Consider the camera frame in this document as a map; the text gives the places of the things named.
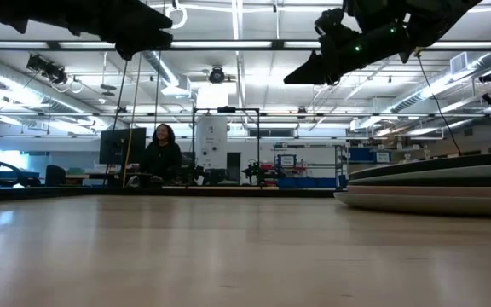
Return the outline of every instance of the wooden floor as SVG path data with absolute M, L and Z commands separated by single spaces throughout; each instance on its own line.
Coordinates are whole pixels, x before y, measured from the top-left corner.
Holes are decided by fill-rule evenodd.
M 491 307 L 491 220 L 329 199 L 8 203 L 0 306 Z

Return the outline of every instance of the cable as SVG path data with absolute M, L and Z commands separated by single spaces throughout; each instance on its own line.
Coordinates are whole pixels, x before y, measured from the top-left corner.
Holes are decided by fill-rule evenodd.
M 25 88 L 26 88 L 28 85 L 30 85 L 30 83 L 33 81 L 33 79 L 34 79 L 34 78 L 35 78 L 35 77 L 36 77 L 38 74 L 39 74 L 39 72 L 35 72 L 35 74 L 33 75 L 33 77 L 31 77 L 31 78 L 30 78 L 30 79 L 27 81 L 26 85 L 24 85 L 24 87 L 22 87 L 22 89 L 25 89 Z M 6 106 L 5 106 L 5 105 L 2 105 L 2 106 L 0 107 L 0 111 L 1 111 L 1 110 L 3 110 L 3 108 L 4 108 L 4 107 L 6 107 Z
M 459 149 L 458 143 L 456 142 L 456 138 L 453 136 L 452 128 L 450 128 L 447 119 L 444 117 L 444 114 L 442 113 L 441 104 L 439 103 L 439 100 L 436 99 L 435 93 L 433 93 L 433 90 L 431 89 L 431 83 L 430 80 L 427 78 L 427 74 L 425 73 L 424 64 L 422 64 L 422 59 L 420 55 L 418 55 L 418 61 L 419 61 L 419 66 L 422 69 L 422 73 L 424 74 L 425 82 L 427 83 L 427 86 L 429 86 L 430 88 L 430 92 L 431 95 L 433 96 L 433 99 L 435 99 L 436 107 L 439 109 L 439 114 L 441 114 L 442 120 L 444 120 L 444 124 L 447 126 L 448 131 L 450 132 L 450 136 L 452 137 L 453 144 L 455 145 L 456 149 L 458 149 L 459 156 L 461 156 L 461 149 Z
M 120 91 L 118 92 L 118 101 L 117 101 L 117 112 L 115 113 L 115 120 L 113 121 L 113 128 L 111 130 L 111 138 L 115 134 L 115 129 L 117 128 L 117 119 L 118 112 L 120 111 L 120 103 L 123 99 L 123 89 L 124 89 L 124 81 L 126 80 L 126 71 L 128 70 L 128 61 L 124 62 L 124 70 L 123 70 L 123 79 L 120 83 Z M 103 187 L 106 187 L 107 175 L 109 174 L 109 165 L 106 165 L 106 175 L 103 177 Z
M 137 64 L 140 69 L 137 70 L 137 78 L 136 78 L 136 93 L 134 94 L 134 108 L 132 109 L 132 120 L 130 121 L 130 134 L 128 136 L 128 149 L 126 150 L 126 162 L 124 163 L 124 175 L 123 175 L 123 188 L 126 186 L 126 166 L 128 165 L 128 161 L 130 160 L 130 148 L 132 147 L 132 131 L 134 128 L 134 121 L 136 120 L 136 104 L 137 104 L 137 90 L 140 87 L 140 74 L 142 73 L 142 57 L 140 56 L 139 63 Z

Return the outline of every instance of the woman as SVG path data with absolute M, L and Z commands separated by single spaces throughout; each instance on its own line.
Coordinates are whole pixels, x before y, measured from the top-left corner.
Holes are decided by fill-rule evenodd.
M 181 149 L 169 125 L 161 124 L 153 134 L 153 142 L 145 149 L 141 171 L 154 179 L 171 181 L 181 168 Z

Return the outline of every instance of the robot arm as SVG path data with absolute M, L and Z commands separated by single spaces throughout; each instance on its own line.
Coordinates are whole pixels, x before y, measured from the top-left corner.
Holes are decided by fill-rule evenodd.
M 173 40 L 160 31 L 171 28 L 172 20 L 140 0 L 0 0 L 0 23 L 24 34 L 29 20 L 64 27 L 76 36 L 98 35 L 115 43 L 127 61 L 139 51 L 169 48 Z
M 337 84 L 348 72 L 399 54 L 403 63 L 418 47 L 438 41 L 481 0 L 344 0 L 315 22 L 321 53 L 284 80 L 286 84 Z M 342 24 L 355 17 L 362 33 Z

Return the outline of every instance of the black hair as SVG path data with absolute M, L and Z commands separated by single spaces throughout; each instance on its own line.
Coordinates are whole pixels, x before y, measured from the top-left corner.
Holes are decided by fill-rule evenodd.
M 157 129 L 154 130 L 154 133 L 153 133 L 154 146 L 158 146 L 159 145 L 159 139 L 157 138 L 157 130 L 160 128 L 160 126 L 164 126 L 168 130 L 168 143 L 169 144 L 176 143 L 176 134 L 174 133 L 174 130 L 171 129 L 171 127 L 169 125 L 167 125 L 167 124 L 160 124 L 157 127 Z

